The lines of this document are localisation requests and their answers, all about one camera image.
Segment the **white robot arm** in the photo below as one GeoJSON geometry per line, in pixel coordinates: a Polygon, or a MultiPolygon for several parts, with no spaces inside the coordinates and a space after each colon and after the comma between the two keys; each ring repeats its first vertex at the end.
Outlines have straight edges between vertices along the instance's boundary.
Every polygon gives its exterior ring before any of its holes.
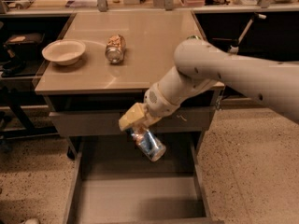
{"type": "Polygon", "coordinates": [[[142,103],[134,104],[119,119],[119,127],[123,131],[148,128],[218,82],[299,123],[298,63],[227,53],[191,38],[177,46],[174,66],[150,86],[142,103]]]}

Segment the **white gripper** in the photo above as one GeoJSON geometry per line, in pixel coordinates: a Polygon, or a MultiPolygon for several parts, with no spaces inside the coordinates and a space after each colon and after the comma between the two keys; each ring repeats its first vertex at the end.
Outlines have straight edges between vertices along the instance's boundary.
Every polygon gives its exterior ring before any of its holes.
{"type": "MultiPolygon", "coordinates": [[[[159,82],[156,82],[146,91],[144,104],[135,103],[121,116],[119,119],[120,130],[130,129],[145,119],[146,125],[153,125],[162,118],[172,115],[178,108],[179,102],[176,94],[170,89],[165,89],[159,82]]],[[[141,141],[145,139],[148,131],[144,126],[135,126],[133,128],[134,140],[141,141]]]]}

